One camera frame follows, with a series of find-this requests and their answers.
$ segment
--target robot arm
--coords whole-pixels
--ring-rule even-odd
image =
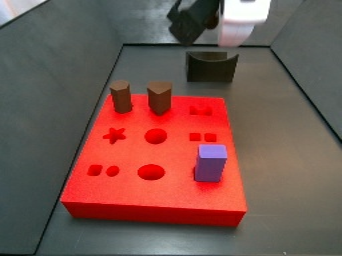
[[[219,23],[218,45],[235,47],[249,38],[254,26],[266,21],[271,0],[197,0],[179,12],[180,2],[167,15],[172,22],[170,32],[180,44],[191,45],[203,31]]]

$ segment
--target hole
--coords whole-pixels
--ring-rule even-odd
[[[159,180],[164,174],[164,168],[155,164],[147,164],[138,170],[138,175],[144,180]]]
[[[211,116],[213,115],[213,108],[211,107],[207,107],[206,110],[205,110],[205,115],[206,116]]]
[[[203,109],[198,109],[195,106],[190,106],[189,113],[190,113],[190,115],[211,116],[213,108],[206,107]]]
[[[94,164],[90,166],[87,174],[90,176],[99,176],[102,173],[102,165]]]
[[[115,128],[110,128],[110,133],[103,135],[103,139],[110,139],[110,143],[114,144],[118,140],[124,140],[126,135],[123,134],[124,128],[116,130]]]
[[[108,175],[110,177],[114,177],[114,176],[116,176],[116,175],[119,174],[119,171],[120,171],[119,167],[114,165],[114,166],[111,166],[111,167],[107,169],[106,173],[107,173],[107,175]]]
[[[189,134],[190,141],[201,141],[201,133],[193,132]]]
[[[215,133],[206,133],[205,134],[205,141],[206,142],[217,142],[217,134]]]
[[[167,133],[163,129],[151,129],[144,134],[144,138],[151,144],[160,144],[167,139]]]
[[[198,109],[194,106],[190,106],[189,113],[190,115],[198,115]]]

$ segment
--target gray wall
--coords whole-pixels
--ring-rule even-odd
[[[120,48],[98,1],[0,30],[0,253],[36,250]]]
[[[271,46],[342,139],[342,1],[306,0]]]
[[[180,9],[194,0],[183,0]],[[303,0],[273,0],[266,23],[258,25],[245,45],[270,46],[289,17]],[[175,0],[103,1],[112,26],[124,43],[176,43],[168,32],[171,22],[166,18]],[[207,30],[197,44],[217,44],[218,31]]]

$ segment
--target circular hole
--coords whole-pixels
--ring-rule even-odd
[[[146,141],[151,144],[160,144],[167,139],[167,133],[163,129],[151,129],[144,134]]]
[[[144,180],[159,180],[164,174],[164,168],[155,164],[147,164],[138,170],[138,175]]]
[[[106,173],[107,173],[107,175],[108,175],[110,177],[114,177],[114,176],[116,176],[116,175],[119,174],[119,171],[120,171],[119,167],[114,165],[114,166],[111,166],[111,167],[107,169]]]

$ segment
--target star-shaped hole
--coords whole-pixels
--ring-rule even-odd
[[[110,128],[110,133],[103,135],[103,138],[110,139],[110,143],[114,144],[118,140],[126,139],[123,132],[124,132],[124,128],[119,130],[116,130],[115,128]]]

